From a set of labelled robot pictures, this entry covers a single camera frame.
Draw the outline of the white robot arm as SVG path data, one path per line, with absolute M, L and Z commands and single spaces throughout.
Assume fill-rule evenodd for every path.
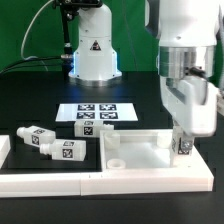
M 69 76 L 85 85 L 121 76 L 111 46 L 110 9 L 101 1 L 78 7 L 79 45 Z M 161 99 L 174 122 L 173 149 L 190 151 L 197 137 L 216 130 L 218 88 L 213 74 L 216 36 L 222 32 L 219 0 L 145 0 L 145 28 L 159 40 Z

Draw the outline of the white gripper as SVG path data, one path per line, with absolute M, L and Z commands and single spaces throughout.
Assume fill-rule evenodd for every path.
M 161 99 L 172 118 L 181 126 L 181 149 L 190 151 L 194 137 L 209 137 L 216 130 L 217 88 L 195 76 L 174 80 L 170 87 L 167 78 L 160 77 Z

